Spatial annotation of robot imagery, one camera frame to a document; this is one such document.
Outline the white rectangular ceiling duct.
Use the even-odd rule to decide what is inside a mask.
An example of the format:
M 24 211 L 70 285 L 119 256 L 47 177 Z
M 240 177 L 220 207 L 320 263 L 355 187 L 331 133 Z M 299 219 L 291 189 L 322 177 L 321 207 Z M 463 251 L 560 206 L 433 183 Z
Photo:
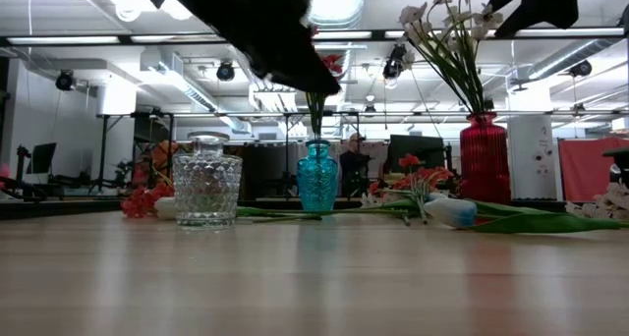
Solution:
M 238 118 L 225 116 L 225 111 L 218 105 L 216 99 L 190 82 L 184 75 L 184 63 L 175 52 L 169 56 L 160 54 L 159 59 L 153 58 L 143 62 L 143 65 L 154 75 L 159 84 L 168 84 L 177 88 L 192 102 L 192 112 L 195 107 L 199 112 L 211 113 L 223 124 L 227 125 L 234 134 L 246 135 L 252 133 L 250 123 Z

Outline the black aluminium table frame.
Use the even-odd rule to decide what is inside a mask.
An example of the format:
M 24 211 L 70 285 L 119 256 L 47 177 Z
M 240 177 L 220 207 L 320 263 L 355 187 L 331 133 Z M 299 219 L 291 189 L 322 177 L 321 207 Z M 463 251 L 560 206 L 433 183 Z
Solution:
M 0 220 L 29 219 L 36 217 L 50 217 L 61 215 L 75 215 L 84 213 L 97 213 L 119 211 L 121 209 L 120 199 L 98 198 L 96 200 L 52 200 L 35 202 L 23 202 L 20 200 L 0 201 Z M 302 205 L 298 200 L 272 199 L 272 200 L 243 200 L 239 205 L 251 206 L 263 209 L 301 209 Z M 552 212 L 565 211 L 567 202 L 556 200 L 512 200 L 511 205 L 530 207 Z M 337 209 L 358 208 L 359 201 L 340 200 L 336 201 L 334 207 Z

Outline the black overhead crossbar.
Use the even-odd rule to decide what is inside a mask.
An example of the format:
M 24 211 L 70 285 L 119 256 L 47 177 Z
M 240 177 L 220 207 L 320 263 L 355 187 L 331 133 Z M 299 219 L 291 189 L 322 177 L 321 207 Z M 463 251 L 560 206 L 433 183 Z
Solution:
M 314 42 L 387 42 L 403 35 L 403 30 L 325 30 L 314 36 Z M 623 28 L 532 28 L 518 31 L 509 39 L 588 39 L 622 38 Z M 0 36 L 0 47 L 71 47 L 71 46 L 130 46 L 173 44 L 225 44 L 226 40 L 215 33 L 184 32 L 174 34 L 91 34 L 91 35 L 26 35 Z

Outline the person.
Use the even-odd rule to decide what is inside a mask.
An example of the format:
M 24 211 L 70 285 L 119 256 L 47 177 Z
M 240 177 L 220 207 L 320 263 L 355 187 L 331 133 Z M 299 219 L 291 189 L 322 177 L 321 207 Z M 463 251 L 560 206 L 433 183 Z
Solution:
M 346 198 L 362 194 L 369 183 L 369 162 L 372 158 L 361 152 L 365 138 L 353 133 L 347 140 L 347 148 L 340 155 L 341 195 Z

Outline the colourful patterned quilt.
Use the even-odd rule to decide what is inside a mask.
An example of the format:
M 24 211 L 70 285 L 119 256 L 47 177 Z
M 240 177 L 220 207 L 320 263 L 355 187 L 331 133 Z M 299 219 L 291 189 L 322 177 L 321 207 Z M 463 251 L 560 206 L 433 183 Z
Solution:
M 169 142 L 139 142 L 135 144 L 132 185 L 152 188 L 170 178 L 168 165 Z

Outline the small black monitor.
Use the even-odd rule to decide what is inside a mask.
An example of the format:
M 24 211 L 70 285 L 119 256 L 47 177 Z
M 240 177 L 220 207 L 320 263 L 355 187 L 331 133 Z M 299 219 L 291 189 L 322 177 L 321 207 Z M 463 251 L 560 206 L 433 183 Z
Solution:
M 45 143 L 36 145 L 30 154 L 30 162 L 27 168 L 28 174 L 46 174 L 50 171 L 57 143 Z

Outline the wide silver ventilation duct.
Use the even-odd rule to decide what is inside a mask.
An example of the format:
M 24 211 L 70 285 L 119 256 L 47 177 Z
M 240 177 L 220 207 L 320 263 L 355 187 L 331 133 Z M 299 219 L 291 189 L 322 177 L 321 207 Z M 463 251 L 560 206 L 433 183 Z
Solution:
M 319 28 L 355 28 L 365 0 L 311 0 L 308 19 Z

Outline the clear cut-glass vase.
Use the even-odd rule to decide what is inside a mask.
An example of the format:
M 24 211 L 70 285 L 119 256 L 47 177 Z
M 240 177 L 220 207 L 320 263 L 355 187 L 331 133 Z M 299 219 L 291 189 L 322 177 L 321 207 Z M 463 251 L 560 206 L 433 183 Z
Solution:
M 188 134 L 192 151 L 173 159 L 175 220 L 191 230 L 223 230 L 234 225 L 243 159 L 226 154 L 229 140 L 217 132 Z

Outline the red ribbed glass vase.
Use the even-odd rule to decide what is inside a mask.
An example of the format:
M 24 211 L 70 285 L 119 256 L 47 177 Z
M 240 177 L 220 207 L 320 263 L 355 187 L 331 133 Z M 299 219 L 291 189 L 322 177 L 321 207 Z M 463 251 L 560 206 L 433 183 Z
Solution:
M 511 201 L 507 132 L 493 123 L 495 112 L 471 114 L 460 133 L 461 195 L 473 200 Z

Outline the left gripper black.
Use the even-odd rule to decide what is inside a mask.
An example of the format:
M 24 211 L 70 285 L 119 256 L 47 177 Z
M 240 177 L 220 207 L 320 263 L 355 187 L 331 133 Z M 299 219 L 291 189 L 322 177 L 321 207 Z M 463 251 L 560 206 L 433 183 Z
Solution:
M 166 0 L 150 0 L 157 8 Z M 303 92 L 340 90 L 302 19 L 311 0 L 176 0 L 230 43 L 245 47 L 253 73 Z

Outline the black computer monitor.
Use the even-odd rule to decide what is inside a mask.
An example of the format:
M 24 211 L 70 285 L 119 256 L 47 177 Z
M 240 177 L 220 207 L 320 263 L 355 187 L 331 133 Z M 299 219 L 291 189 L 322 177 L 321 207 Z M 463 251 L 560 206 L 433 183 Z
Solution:
M 426 168 L 445 164 L 445 145 L 442 138 L 392 135 L 387 151 L 389 171 L 401 173 L 403 168 L 399 160 L 407 154 L 416 156 Z

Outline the blue glass vase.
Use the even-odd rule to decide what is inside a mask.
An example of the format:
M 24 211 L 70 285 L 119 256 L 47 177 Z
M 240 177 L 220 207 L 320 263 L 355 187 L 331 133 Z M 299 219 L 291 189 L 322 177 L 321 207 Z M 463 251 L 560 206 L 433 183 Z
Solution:
M 337 161 L 329 155 L 328 140 L 307 142 L 307 155 L 297 163 L 297 184 L 305 211 L 332 210 L 338 190 Z

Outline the red partition panel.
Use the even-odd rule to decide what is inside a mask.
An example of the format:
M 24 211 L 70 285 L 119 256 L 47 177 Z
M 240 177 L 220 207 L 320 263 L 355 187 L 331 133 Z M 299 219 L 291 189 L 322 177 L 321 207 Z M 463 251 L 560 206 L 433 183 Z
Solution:
M 629 147 L 629 140 L 619 138 L 561 140 L 558 149 L 564 199 L 585 202 L 604 194 L 614 160 L 603 153 L 625 147 Z

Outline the black office chair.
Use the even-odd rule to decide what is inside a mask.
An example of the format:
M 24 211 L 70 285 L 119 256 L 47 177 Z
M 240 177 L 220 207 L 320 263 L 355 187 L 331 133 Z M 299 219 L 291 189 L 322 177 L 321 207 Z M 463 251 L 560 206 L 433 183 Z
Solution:
M 629 147 L 606 150 L 602 156 L 613 159 L 604 196 L 613 204 L 629 210 Z

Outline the slim silver ventilation duct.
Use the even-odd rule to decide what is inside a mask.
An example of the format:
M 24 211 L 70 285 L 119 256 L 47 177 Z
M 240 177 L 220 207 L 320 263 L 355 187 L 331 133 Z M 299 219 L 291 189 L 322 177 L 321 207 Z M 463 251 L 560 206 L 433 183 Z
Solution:
M 589 57 L 608 49 L 619 41 L 620 38 L 575 41 L 534 64 L 527 71 L 526 80 L 535 82 L 548 78 L 582 61 L 586 61 Z

